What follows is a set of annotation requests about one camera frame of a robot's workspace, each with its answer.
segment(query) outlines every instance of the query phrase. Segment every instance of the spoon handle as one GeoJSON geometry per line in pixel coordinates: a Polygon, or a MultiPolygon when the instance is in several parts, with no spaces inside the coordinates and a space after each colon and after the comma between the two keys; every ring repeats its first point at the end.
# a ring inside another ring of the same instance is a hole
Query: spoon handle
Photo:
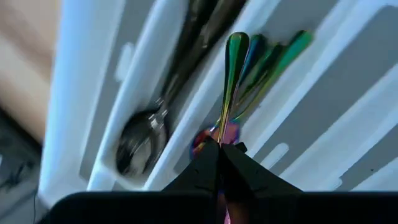
{"type": "Polygon", "coordinates": [[[258,60],[262,57],[264,52],[267,50],[267,38],[262,34],[254,34],[250,37],[250,45],[246,61],[243,65],[241,79],[239,81],[239,88],[243,81],[248,77],[248,74],[252,70],[253,66],[257,64],[258,60]]]}
{"type": "Polygon", "coordinates": [[[284,46],[278,43],[267,50],[267,52],[259,59],[258,63],[250,71],[246,81],[239,86],[239,100],[236,102],[235,107],[244,103],[244,101],[251,96],[253,91],[261,84],[264,78],[269,75],[269,70],[275,65],[283,49],[284,46]]]}
{"type": "Polygon", "coordinates": [[[225,80],[223,107],[221,109],[220,132],[218,143],[223,142],[228,117],[231,112],[236,90],[238,89],[239,77],[243,70],[246,54],[249,49],[249,37],[242,32],[230,35],[225,50],[225,80]]]}
{"type": "Polygon", "coordinates": [[[201,28],[199,36],[182,58],[175,73],[165,85],[162,96],[164,104],[169,105],[191,77],[200,60],[209,52],[224,31],[238,16],[246,0],[217,1],[208,21],[201,28]]]}
{"type": "Polygon", "coordinates": [[[262,83],[262,87],[257,95],[234,120],[242,120],[249,115],[249,112],[258,105],[259,101],[282,75],[284,70],[311,44],[312,40],[313,34],[307,30],[301,30],[292,38],[274,68],[269,72],[270,74],[259,81],[259,83],[262,83]]]}

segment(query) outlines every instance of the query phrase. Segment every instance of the kitchen drawer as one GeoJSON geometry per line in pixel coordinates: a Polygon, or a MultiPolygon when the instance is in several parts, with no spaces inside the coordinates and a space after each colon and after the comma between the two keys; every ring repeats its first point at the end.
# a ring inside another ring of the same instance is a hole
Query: kitchen drawer
{"type": "MultiPolygon", "coordinates": [[[[171,135],[155,167],[126,178],[116,171],[118,139],[134,113],[154,107],[188,1],[63,4],[40,196],[51,206],[84,190],[162,189],[189,163],[196,133],[219,116],[227,35],[171,106],[171,135]]],[[[398,123],[397,6],[396,0],[248,0],[229,34],[287,41],[308,29],[315,39],[243,124],[246,154],[302,190],[397,190],[396,155],[392,143],[382,144],[398,123]],[[380,154],[372,153],[375,147],[383,148],[380,154]],[[386,155],[373,163],[374,173],[361,165],[386,155]],[[351,172],[361,177],[346,183],[351,172]]]]}

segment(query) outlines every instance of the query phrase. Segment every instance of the spoon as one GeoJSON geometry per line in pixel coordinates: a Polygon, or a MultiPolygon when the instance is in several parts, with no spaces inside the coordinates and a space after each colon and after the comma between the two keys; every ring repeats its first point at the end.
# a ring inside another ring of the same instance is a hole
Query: spoon
{"type": "MultiPolygon", "coordinates": [[[[249,112],[254,109],[254,107],[259,103],[259,101],[265,96],[267,91],[271,88],[271,86],[277,81],[283,71],[293,62],[312,42],[313,34],[307,30],[301,30],[298,32],[292,40],[289,42],[288,46],[282,52],[282,56],[279,57],[278,62],[275,66],[273,66],[272,70],[268,72],[269,75],[266,75],[262,78],[260,83],[263,83],[263,86],[258,91],[257,95],[253,98],[249,105],[237,115],[232,121],[230,121],[230,125],[235,129],[235,136],[232,139],[225,140],[227,143],[234,144],[239,140],[239,123],[242,123],[243,118],[247,118],[249,112]]],[[[211,129],[207,129],[202,131],[193,143],[192,149],[192,157],[195,156],[196,153],[200,152],[204,143],[197,138],[203,138],[203,135],[211,135],[213,138],[217,137],[217,125],[213,126],[211,129]]]]}
{"type": "Polygon", "coordinates": [[[231,16],[236,16],[244,3],[244,0],[217,2],[190,51],[182,58],[176,72],[167,78],[162,96],[156,102],[158,109],[135,114],[127,122],[116,151],[116,169],[120,174],[141,175],[155,165],[168,140],[165,118],[169,113],[169,104],[190,78],[199,61],[233,21],[231,16]]]}
{"type": "MultiPolygon", "coordinates": [[[[249,49],[248,56],[247,56],[246,61],[245,61],[244,68],[245,68],[245,67],[246,67],[246,68],[248,67],[248,66],[246,66],[246,65],[249,64],[249,59],[250,59],[249,55],[250,55],[251,51],[253,52],[253,50],[251,50],[251,49],[252,49],[254,46],[255,46],[255,45],[253,45],[253,44],[250,43],[250,49],[249,49]]],[[[267,74],[265,71],[266,71],[267,69],[269,69],[269,68],[273,65],[273,63],[276,61],[276,59],[278,58],[278,56],[279,56],[279,54],[280,54],[281,48],[282,48],[281,45],[276,45],[275,47],[268,49],[268,50],[257,60],[257,64],[255,64],[255,66],[253,66],[253,68],[251,69],[251,71],[249,72],[249,74],[246,76],[245,81],[243,81],[243,82],[242,82],[242,79],[245,78],[245,77],[244,77],[244,75],[242,74],[240,83],[244,83],[244,84],[239,86],[239,88],[238,88],[238,94],[239,94],[241,91],[243,91],[243,90],[244,90],[244,92],[247,92],[247,91],[250,89],[250,86],[257,87],[257,85],[255,85],[255,83],[258,82],[259,78],[262,77],[263,74],[267,74]]],[[[245,117],[248,116],[248,114],[249,114],[249,113],[248,113],[248,108],[251,106],[250,104],[247,105],[246,109],[243,110],[243,111],[241,112],[240,115],[238,115],[237,117],[235,117],[235,118],[233,119],[233,122],[230,122],[230,123],[229,123],[230,126],[236,127],[236,124],[235,124],[236,121],[245,119],[245,117]]],[[[193,148],[194,148],[195,150],[199,151],[199,150],[201,149],[201,147],[204,146],[203,141],[205,140],[205,138],[206,138],[207,135],[215,134],[215,136],[217,136],[218,133],[215,133],[215,131],[218,130],[217,127],[218,127],[219,124],[220,124],[220,119],[218,119],[217,122],[216,122],[212,127],[210,127],[210,128],[208,128],[208,129],[203,130],[202,132],[200,132],[200,133],[196,136],[196,138],[195,138],[195,140],[194,140],[194,142],[193,142],[193,148]]],[[[231,132],[231,128],[229,128],[229,129],[227,130],[227,135],[228,135],[230,132],[231,132]]]]}
{"type": "Polygon", "coordinates": [[[257,64],[263,53],[267,50],[267,39],[261,34],[254,34],[250,38],[249,51],[243,65],[239,88],[245,81],[253,66],[257,64]]]}
{"type": "Polygon", "coordinates": [[[223,143],[224,134],[228,124],[229,114],[232,110],[240,74],[243,71],[244,61],[249,49],[249,37],[243,32],[230,35],[225,50],[225,80],[223,107],[221,109],[220,134],[218,143],[223,143]]]}
{"type": "Polygon", "coordinates": [[[169,73],[175,72],[183,57],[191,49],[200,34],[201,28],[213,12],[216,3],[217,1],[214,0],[189,1],[188,12],[178,39],[178,45],[174,51],[173,62],[169,73]]]}

